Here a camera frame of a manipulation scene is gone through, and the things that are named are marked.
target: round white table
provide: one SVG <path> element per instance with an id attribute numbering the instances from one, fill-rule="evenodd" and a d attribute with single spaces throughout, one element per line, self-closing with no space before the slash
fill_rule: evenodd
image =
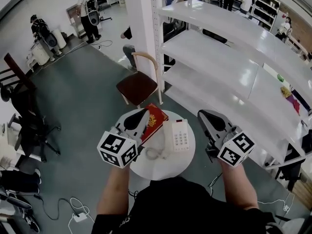
<path id="1" fill-rule="evenodd" d="M 183 119 L 176 113 L 163 110 L 163 112 L 169 117 L 169 120 Z M 181 153 L 170 153 L 170 155 L 163 159 L 158 157 L 157 159 L 150 160 L 146 156 L 146 149 L 143 149 L 141 154 L 137 157 L 135 162 L 130 164 L 130 168 L 137 175 L 150 179 L 150 180 L 162 180 L 165 178 L 175 177 L 182 173 L 191 163 L 195 153 L 195 136 L 188 124 L 188 134 L 190 150 Z M 147 140 L 143 147 L 152 147 L 157 150 L 162 150 L 165 146 L 165 135 L 163 127 L 161 127 L 149 140 Z"/>

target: book cover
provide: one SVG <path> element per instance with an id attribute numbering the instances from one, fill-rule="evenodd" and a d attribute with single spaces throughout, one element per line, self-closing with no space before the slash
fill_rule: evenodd
<path id="1" fill-rule="evenodd" d="M 150 118 L 145 133 L 141 136 L 142 144 L 146 142 L 159 128 L 162 123 L 169 119 L 169 117 L 154 104 L 149 104 L 147 107 L 150 111 Z"/>

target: shoe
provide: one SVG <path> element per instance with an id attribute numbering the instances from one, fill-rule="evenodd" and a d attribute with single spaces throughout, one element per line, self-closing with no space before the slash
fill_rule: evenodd
<path id="1" fill-rule="evenodd" d="M 42 180 L 41 180 L 41 172 L 38 168 L 35 169 L 35 173 L 39 176 L 39 185 L 42 183 Z"/>
<path id="2" fill-rule="evenodd" d="M 137 67 L 132 66 L 132 65 L 129 65 L 128 69 L 131 70 L 131 71 L 137 71 Z"/>
<path id="3" fill-rule="evenodd" d="M 94 42 L 94 39 L 92 40 L 87 40 L 87 43 L 90 44 L 90 43 L 93 43 Z"/>

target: gray floor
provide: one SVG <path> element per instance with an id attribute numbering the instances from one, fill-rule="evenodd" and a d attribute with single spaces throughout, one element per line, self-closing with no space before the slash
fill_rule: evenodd
<path id="1" fill-rule="evenodd" d="M 69 199 L 72 196 L 79 198 L 90 208 L 91 216 L 96 217 L 96 205 L 111 168 L 101 160 L 96 146 L 103 132 L 109 130 L 120 115 L 135 108 L 127 106 L 116 89 L 116 84 L 130 73 L 92 46 L 86 46 L 32 76 L 38 88 L 41 112 L 50 124 L 59 123 L 62 126 L 62 131 L 55 132 L 51 138 L 51 142 L 59 147 L 61 156 L 46 150 L 47 163 L 29 160 L 22 164 L 21 169 L 32 173 L 36 166 L 40 168 L 40 194 L 52 217 L 57 214 L 58 198 Z M 196 117 L 165 95 L 163 101 L 160 108 L 187 118 L 195 134 L 195 156 L 182 176 L 207 188 L 220 173 L 220 166 L 217 162 L 211 163 L 204 152 L 206 137 Z M 156 95 L 144 102 L 144 105 L 150 102 L 159 106 Z M 272 202 L 286 198 L 288 191 L 252 160 L 247 159 L 244 167 L 259 201 Z M 148 184 L 149 181 L 131 173 L 131 191 L 140 191 Z M 214 197 L 225 200 L 222 177 L 214 186 Z M 291 204 L 292 197 L 290 195 L 288 205 Z M 70 233 L 67 225 L 72 212 L 66 203 L 61 202 L 60 219 L 55 222 L 44 214 L 39 200 L 33 197 L 27 199 L 34 207 L 42 233 Z M 280 215 L 284 214 L 282 206 L 282 202 L 260 205 L 264 211 Z M 307 217 L 309 213 L 295 198 L 286 217 Z M 71 223 L 73 234 L 90 233 L 91 227 L 89 219 Z M 27 227 L 24 228 L 24 233 L 28 233 Z"/>

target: brown wall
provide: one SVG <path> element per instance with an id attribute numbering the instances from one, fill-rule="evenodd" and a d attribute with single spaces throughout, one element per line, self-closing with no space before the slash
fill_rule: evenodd
<path id="1" fill-rule="evenodd" d="M 288 12 L 289 17 L 292 19 L 292 36 L 296 40 L 300 40 L 301 45 L 307 51 L 312 51 L 312 28 L 297 13 L 283 3 L 280 5 L 280 11 Z"/>

